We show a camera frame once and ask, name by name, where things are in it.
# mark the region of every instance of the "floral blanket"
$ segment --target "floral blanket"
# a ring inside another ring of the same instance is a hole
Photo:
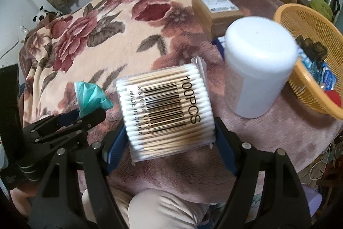
[[[232,1],[245,15],[268,18],[281,5],[278,0]],[[74,82],[96,83],[114,103],[106,120],[89,134],[90,143],[102,140],[121,119],[116,78],[189,63],[194,56],[207,63],[214,114],[259,149],[284,148],[297,171],[341,128],[340,121],[307,109],[288,86],[264,116],[247,120],[234,115],[223,102],[224,63],[198,24],[191,0],[92,0],[37,30],[20,53],[27,75],[24,125],[75,109]],[[112,186],[130,194],[152,187],[197,203],[225,201],[234,179],[217,149],[208,147],[136,166],[126,149],[118,169],[108,177]]]

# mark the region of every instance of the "white plastic jar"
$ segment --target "white plastic jar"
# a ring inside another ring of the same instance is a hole
[[[226,31],[225,98],[244,118],[265,114],[284,87],[297,60],[298,47],[280,24],[245,17]]]

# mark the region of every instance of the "cotton swab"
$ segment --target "cotton swab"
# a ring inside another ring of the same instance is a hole
[[[213,143],[214,119],[195,64],[116,82],[133,162]]]

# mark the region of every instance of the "turquoise cloth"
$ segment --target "turquoise cloth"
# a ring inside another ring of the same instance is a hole
[[[98,108],[105,111],[113,107],[113,103],[109,100],[104,91],[98,85],[76,82],[74,83],[78,107],[80,110],[80,118],[88,115]]]

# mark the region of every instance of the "white lid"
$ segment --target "white lid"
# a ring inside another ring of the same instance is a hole
[[[226,31],[225,60],[252,77],[287,77],[296,63],[297,50],[289,31],[266,18],[244,17]]]

